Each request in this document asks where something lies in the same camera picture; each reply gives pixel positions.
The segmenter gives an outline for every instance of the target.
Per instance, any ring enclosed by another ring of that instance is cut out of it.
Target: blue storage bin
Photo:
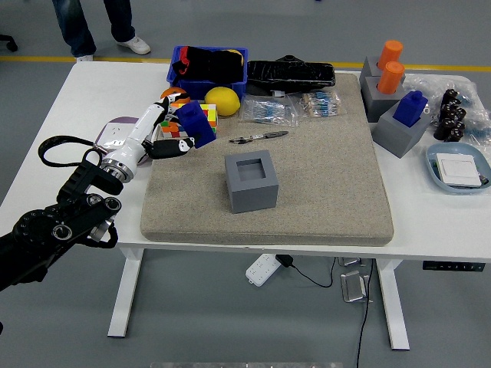
[[[248,51],[246,48],[205,48],[201,46],[195,46],[197,48],[202,48],[203,50],[217,51],[217,50],[237,50],[244,57],[244,78],[242,82],[236,82],[232,84],[217,84],[210,82],[209,80],[189,80],[189,79],[180,79],[176,84],[173,84],[174,79],[176,78],[176,72],[172,69],[172,64],[179,61],[180,50],[185,46],[176,46],[174,48],[174,52],[172,55],[171,66],[169,68],[169,73],[167,74],[167,82],[170,83],[172,87],[180,87],[183,88],[191,97],[192,100],[204,100],[205,95],[214,87],[228,87],[234,90],[239,96],[239,99],[242,98],[242,95],[246,92],[246,83],[247,83],[247,60],[248,60]]]

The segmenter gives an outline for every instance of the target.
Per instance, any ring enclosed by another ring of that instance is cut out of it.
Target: blue plate
[[[477,171],[488,180],[491,180],[491,168],[489,167],[489,164],[483,154],[477,148],[472,147],[469,144],[460,142],[433,144],[432,146],[428,147],[427,150],[427,167],[430,171],[431,177],[441,189],[451,193],[467,194],[482,192],[491,186],[491,181],[488,181],[487,184],[480,186],[479,188],[459,188],[456,186],[448,186],[440,180],[440,173],[438,172],[437,167],[437,153],[459,153],[461,155],[471,155],[474,158]]]

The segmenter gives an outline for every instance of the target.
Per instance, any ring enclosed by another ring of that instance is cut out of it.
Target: rubik's cube
[[[172,107],[180,108],[184,105],[184,103],[172,103]],[[209,125],[212,127],[213,132],[216,134],[216,125],[218,122],[218,118],[216,115],[216,105],[210,103],[200,104],[201,109],[205,113],[206,118],[208,119]],[[167,121],[164,120],[160,124],[162,128],[162,133],[164,138],[186,138],[186,131],[180,124],[176,121]]]

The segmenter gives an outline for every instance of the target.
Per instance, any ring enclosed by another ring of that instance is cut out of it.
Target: black wrist strap
[[[90,140],[83,140],[76,136],[52,136],[51,138],[48,138],[43,143],[41,143],[41,145],[39,146],[38,148],[39,158],[46,166],[50,166],[50,167],[78,166],[79,163],[53,163],[45,159],[44,155],[48,150],[65,143],[79,143],[79,144],[84,144],[85,146],[91,146],[91,147],[94,146],[94,143],[91,142]]]

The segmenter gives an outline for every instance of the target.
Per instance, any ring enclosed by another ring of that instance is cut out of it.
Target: person's legs
[[[150,46],[135,35],[135,28],[131,25],[130,0],[104,0],[104,5],[110,20],[110,33],[117,44],[140,55],[148,54]]]
[[[126,42],[135,37],[130,0],[104,0],[104,5],[110,21],[110,33],[116,42]]]
[[[92,55],[96,46],[85,21],[80,0],[53,0],[54,11],[64,41],[71,47],[76,58]]]

